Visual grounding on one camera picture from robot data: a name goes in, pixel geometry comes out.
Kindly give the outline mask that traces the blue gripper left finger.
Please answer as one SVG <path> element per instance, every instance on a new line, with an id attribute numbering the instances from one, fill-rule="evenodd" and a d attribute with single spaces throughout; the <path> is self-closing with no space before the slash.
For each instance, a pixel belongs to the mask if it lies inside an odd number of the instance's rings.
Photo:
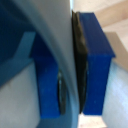
<path id="1" fill-rule="evenodd" d="M 38 34 L 34 38 L 31 57 L 36 66 L 40 115 L 57 118 L 66 111 L 66 84 L 56 60 Z"/>

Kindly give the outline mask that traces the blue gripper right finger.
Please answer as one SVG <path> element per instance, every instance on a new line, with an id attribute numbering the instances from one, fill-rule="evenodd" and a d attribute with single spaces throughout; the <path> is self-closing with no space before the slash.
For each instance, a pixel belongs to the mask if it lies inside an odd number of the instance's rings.
<path id="1" fill-rule="evenodd" d="M 80 112 L 101 115 L 115 54 L 94 13 L 72 13 Z"/>

